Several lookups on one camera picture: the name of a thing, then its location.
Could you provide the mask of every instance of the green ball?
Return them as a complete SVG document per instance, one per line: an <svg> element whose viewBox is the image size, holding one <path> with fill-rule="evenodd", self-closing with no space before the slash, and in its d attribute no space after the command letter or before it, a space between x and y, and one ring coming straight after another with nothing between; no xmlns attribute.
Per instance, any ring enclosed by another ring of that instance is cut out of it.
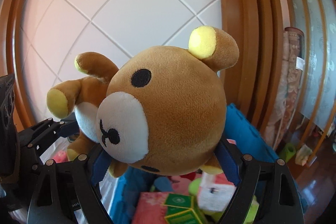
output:
<svg viewBox="0 0 336 224"><path fill-rule="evenodd" d="M201 184L201 178L193 180L189 184L189 188L188 188L189 194L193 196L197 196L198 188L200 187L200 184Z"/></svg>

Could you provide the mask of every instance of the blue bin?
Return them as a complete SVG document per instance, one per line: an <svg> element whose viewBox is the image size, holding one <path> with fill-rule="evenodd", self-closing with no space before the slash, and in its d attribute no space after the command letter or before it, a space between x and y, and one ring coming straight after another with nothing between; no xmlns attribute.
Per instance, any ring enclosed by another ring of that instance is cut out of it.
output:
<svg viewBox="0 0 336 224"><path fill-rule="evenodd" d="M277 154L264 142L259 132L236 109L234 104L227 107L225 135L233 139L243 154L250 154L257 160L275 162ZM140 192L149 191L157 175L129 167L119 178L112 203L111 216L115 224L130 224L137 206ZM257 199L260 198L263 184L258 183Z"/></svg>

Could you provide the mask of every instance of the green box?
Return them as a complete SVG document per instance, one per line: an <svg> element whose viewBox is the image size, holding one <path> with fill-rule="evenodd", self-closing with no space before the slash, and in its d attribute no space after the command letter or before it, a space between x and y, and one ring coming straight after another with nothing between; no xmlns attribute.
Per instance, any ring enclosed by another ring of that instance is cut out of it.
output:
<svg viewBox="0 0 336 224"><path fill-rule="evenodd" d="M194 196L169 194L163 205L168 206L165 220L169 224L208 224Z"/></svg>

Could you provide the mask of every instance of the metal rivet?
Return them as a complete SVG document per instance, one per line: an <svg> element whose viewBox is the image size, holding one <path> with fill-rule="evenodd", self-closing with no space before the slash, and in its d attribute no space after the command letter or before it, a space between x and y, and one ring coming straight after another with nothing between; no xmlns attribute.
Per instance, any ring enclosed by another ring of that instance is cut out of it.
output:
<svg viewBox="0 0 336 224"><path fill-rule="evenodd" d="M285 165L285 161L284 161L283 159L278 159L278 160L277 160L277 163L278 163L279 165Z"/></svg>
<svg viewBox="0 0 336 224"><path fill-rule="evenodd" d="M45 164L48 165L48 166L52 165L53 163L54 163L54 160L53 160L53 159L48 159L48 160L45 162Z"/></svg>
<svg viewBox="0 0 336 224"><path fill-rule="evenodd" d="M249 155L249 154L245 154L245 155L244 155L244 160L248 160L248 161L250 161L250 160L252 160L252 156Z"/></svg>
<svg viewBox="0 0 336 224"><path fill-rule="evenodd" d="M79 159L79 160L86 160L86 158L87 158L87 155L85 155L85 154L80 154L80 155L78 156L78 159Z"/></svg>

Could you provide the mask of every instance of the wooden floor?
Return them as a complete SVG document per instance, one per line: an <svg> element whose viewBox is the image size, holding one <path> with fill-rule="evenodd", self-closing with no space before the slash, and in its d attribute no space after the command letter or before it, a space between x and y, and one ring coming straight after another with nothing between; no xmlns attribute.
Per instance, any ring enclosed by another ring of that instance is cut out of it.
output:
<svg viewBox="0 0 336 224"><path fill-rule="evenodd" d="M306 143L312 148L317 142L318 138L310 136ZM317 159L309 168L296 165L294 158L288 162L288 167L297 181L298 190L308 202L305 224L314 224L336 190L336 155L333 154L331 141L324 141Z"/></svg>

